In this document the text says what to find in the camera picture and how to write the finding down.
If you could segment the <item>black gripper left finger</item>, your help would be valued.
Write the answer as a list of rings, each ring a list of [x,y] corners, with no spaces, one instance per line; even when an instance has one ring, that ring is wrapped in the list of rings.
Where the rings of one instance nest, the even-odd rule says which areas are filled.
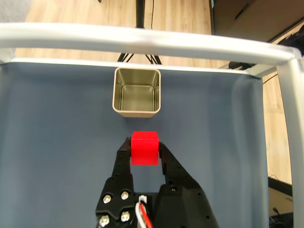
[[[95,209],[97,228],[136,228],[135,192],[130,169],[131,138],[116,153],[111,177],[103,187]]]

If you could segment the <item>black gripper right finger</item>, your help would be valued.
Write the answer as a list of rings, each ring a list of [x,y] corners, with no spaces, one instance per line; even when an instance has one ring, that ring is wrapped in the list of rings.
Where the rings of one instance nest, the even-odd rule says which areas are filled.
[[[154,204],[155,228],[217,228],[209,201],[171,151],[159,143],[165,184]]]

